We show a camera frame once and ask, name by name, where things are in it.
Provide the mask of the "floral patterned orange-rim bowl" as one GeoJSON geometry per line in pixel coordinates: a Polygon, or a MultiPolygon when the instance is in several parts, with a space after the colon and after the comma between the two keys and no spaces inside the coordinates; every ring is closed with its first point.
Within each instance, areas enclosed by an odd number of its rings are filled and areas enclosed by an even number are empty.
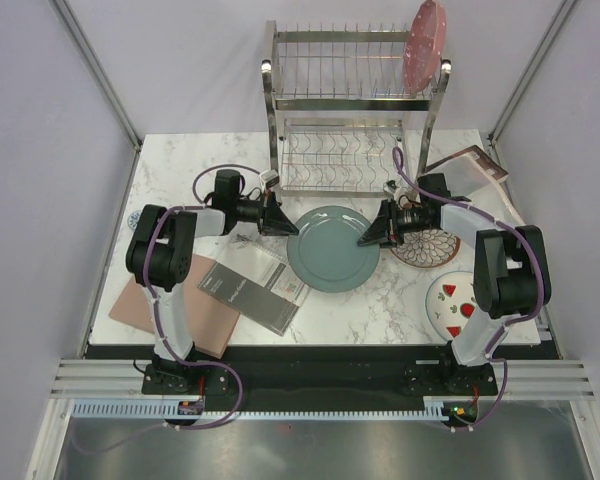
{"type": "Polygon", "coordinates": [[[458,253],[461,240],[445,231],[431,229],[404,235],[404,243],[391,249],[403,263],[421,269],[437,268],[458,253]]]}

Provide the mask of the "teal ceramic plate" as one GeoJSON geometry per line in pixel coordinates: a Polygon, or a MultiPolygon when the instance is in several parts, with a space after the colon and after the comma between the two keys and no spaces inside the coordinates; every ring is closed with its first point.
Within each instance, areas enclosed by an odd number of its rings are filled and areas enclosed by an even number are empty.
{"type": "Polygon", "coordinates": [[[370,227],[359,212],[342,206],[322,206],[296,222],[299,233],[287,241],[288,264],[310,288],[342,293],[363,285],[380,260],[377,244],[360,246],[370,227]]]}

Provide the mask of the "pink dotted scalloped plate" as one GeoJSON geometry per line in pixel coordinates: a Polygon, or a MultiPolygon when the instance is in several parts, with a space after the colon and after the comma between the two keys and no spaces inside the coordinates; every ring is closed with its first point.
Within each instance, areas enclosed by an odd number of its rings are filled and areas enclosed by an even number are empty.
{"type": "Polygon", "coordinates": [[[409,96],[424,91],[433,78],[446,41],[447,16],[438,1],[424,1],[414,17],[403,55],[403,80],[409,96]]]}

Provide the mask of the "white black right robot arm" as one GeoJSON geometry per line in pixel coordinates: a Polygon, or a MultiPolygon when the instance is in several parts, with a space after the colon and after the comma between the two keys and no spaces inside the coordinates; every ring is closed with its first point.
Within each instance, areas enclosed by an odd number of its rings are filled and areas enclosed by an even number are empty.
{"type": "Polygon", "coordinates": [[[440,229],[473,248],[473,292],[479,311],[450,341],[455,359],[437,371],[440,386],[457,394],[473,383],[472,367],[491,360],[509,327],[534,319],[550,300],[544,238],[537,226],[510,226],[467,198],[452,195],[441,173],[420,177],[413,188],[419,204],[403,208],[396,200],[383,200],[358,244],[396,247],[408,233],[440,229]]]}

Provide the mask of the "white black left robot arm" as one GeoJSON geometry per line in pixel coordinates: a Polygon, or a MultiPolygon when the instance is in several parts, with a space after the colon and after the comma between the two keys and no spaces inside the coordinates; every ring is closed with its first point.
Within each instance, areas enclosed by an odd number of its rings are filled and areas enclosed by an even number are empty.
{"type": "Polygon", "coordinates": [[[239,223],[255,225],[262,236],[299,234],[277,199],[278,172],[260,173],[258,195],[252,198],[244,192],[244,170],[230,164],[208,168],[215,174],[214,186],[196,205],[145,205],[127,249],[126,269],[150,302],[154,358],[171,362],[164,379],[178,393],[191,392],[200,378],[191,357],[194,339],[188,331],[183,293],[195,240],[226,236],[239,223]]]}

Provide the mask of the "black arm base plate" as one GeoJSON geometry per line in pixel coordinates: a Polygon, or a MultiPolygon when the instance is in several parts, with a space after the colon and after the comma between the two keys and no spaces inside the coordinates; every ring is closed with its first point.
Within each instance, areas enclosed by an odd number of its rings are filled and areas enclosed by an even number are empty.
{"type": "Polygon", "coordinates": [[[202,394],[230,408],[264,406],[411,407],[425,397],[497,393],[497,363],[461,367],[447,346],[231,346],[219,367],[154,359],[147,345],[92,346],[89,360],[145,360],[145,394],[202,394]]]}

